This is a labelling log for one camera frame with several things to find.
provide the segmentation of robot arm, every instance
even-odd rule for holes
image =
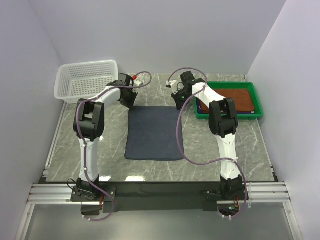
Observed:
[[[114,86],[129,86],[140,87],[143,83],[134,80],[127,74],[119,74],[117,81],[114,81],[103,90],[111,89]],[[99,171],[97,165],[98,144],[99,138],[105,129],[105,110],[114,102],[119,101],[123,106],[131,109],[138,95],[138,88],[114,88],[100,96],[97,100],[87,102],[79,109],[79,125],[82,135],[87,144],[86,151],[84,149],[84,141],[79,137],[77,130],[76,117],[74,117],[73,130],[79,137],[81,148],[81,168],[79,178],[76,181],[76,186],[79,192],[83,193],[88,199],[95,199],[98,192],[87,182],[84,170],[84,156],[87,159],[87,174],[88,178],[95,185],[99,184]],[[77,107],[84,99],[78,101]]]
[[[206,84],[200,78],[195,79],[191,71],[184,72],[180,78],[183,88],[171,94],[178,110],[181,110],[183,104],[191,95],[202,90]],[[172,86],[176,84],[172,81],[167,83],[167,86],[168,84],[171,85],[170,83]],[[209,108],[209,128],[217,140],[220,157],[231,158],[236,161],[235,138],[238,119],[234,100],[219,95],[208,85],[206,85],[204,91],[196,94],[195,97]],[[221,161],[220,179],[223,187],[222,191],[225,194],[233,195],[232,193],[236,194],[237,191],[243,189],[241,173],[230,160]]]

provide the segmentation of black bracket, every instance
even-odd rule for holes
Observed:
[[[203,211],[217,212],[217,201],[233,201],[235,196],[238,196],[240,200],[245,199],[245,186],[240,175],[232,180],[225,180],[223,177],[220,177],[220,179],[219,187],[212,188],[212,185],[206,185],[200,192],[204,196],[202,202]]]
[[[76,109],[78,109],[79,104],[84,100],[79,99]],[[79,138],[76,117],[77,115],[75,114],[73,130]],[[99,138],[105,129],[105,104],[101,102],[86,102],[83,104],[79,109],[79,125],[82,135],[90,139],[91,142]]]
[[[110,197],[115,199],[116,186],[114,185],[100,185],[99,177],[93,182],[94,185],[107,192]],[[76,186],[73,187],[71,194],[71,202],[111,202],[111,199],[107,196],[103,197],[101,201],[102,193],[89,184],[87,181],[82,181],[80,178],[76,181]]]
[[[100,205],[81,205],[81,214],[83,216],[99,216],[100,212]]]
[[[195,79],[191,71],[186,71],[180,75],[183,88],[177,92],[172,93],[171,97],[174,99],[176,109],[181,110],[186,100],[192,95],[192,86],[198,83],[204,83],[201,78]]]
[[[209,128],[214,135],[225,138],[228,134],[235,134],[238,118],[235,100],[231,97],[209,104]]]
[[[120,73],[118,80],[109,83],[108,86],[129,86],[130,83],[132,83],[133,86],[134,79],[128,74]],[[128,109],[132,109],[134,107],[134,103],[138,93],[134,92],[132,88],[120,88],[120,91],[120,104],[127,107]]]

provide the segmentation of blue cloth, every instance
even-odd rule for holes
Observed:
[[[129,111],[125,155],[130,160],[174,161],[183,159],[177,144],[180,111],[171,106],[134,106]],[[179,140],[182,149],[182,124]]]

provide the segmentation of marble table surface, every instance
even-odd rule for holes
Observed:
[[[172,90],[166,88],[169,74],[153,74],[152,82],[141,89],[136,106],[176,106],[171,97]],[[208,81],[243,82],[244,75],[208,74]],[[140,80],[148,81],[147,75]],[[80,172],[80,145],[73,131],[76,104],[68,104],[52,152],[47,182],[66,182],[77,179]],[[197,166],[185,159],[178,161],[127,160],[125,149],[128,135],[128,109],[118,102],[105,111],[105,130],[99,140],[98,169],[101,181],[147,181],[147,182],[192,182],[220,181],[220,163]],[[208,120],[198,120],[195,107],[190,103],[182,115],[184,151],[189,158],[207,162],[219,157],[215,136]],[[239,120],[235,148],[239,165],[247,181],[274,181],[260,126],[257,120]]]

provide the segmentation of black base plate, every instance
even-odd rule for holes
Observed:
[[[219,189],[220,182],[100,182],[100,188],[115,198],[117,211],[148,210],[218,210],[217,201],[233,201],[233,198],[206,197],[204,190]],[[245,199],[245,193],[238,194],[239,200]],[[91,202],[83,196],[72,194],[72,202]],[[104,198],[103,212],[109,213],[111,200]]]
[[[102,182],[100,183],[99,187],[102,190],[104,190],[105,192],[107,192],[113,199],[115,199],[116,189],[117,189],[116,186],[110,185],[110,184],[103,184],[103,185],[101,185],[101,184],[102,184]],[[79,192],[77,190],[76,186],[73,187],[73,192],[72,192],[72,195],[71,195],[71,202],[86,203],[86,202],[99,202],[99,201],[100,201],[100,197],[97,197],[94,200],[89,200],[83,194],[81,194],[81,192]],[[110,202],[111,203],[111,199],[109,197],[107,197],[107,196],[104,196],[103,202],[105,202],[105,203]]]

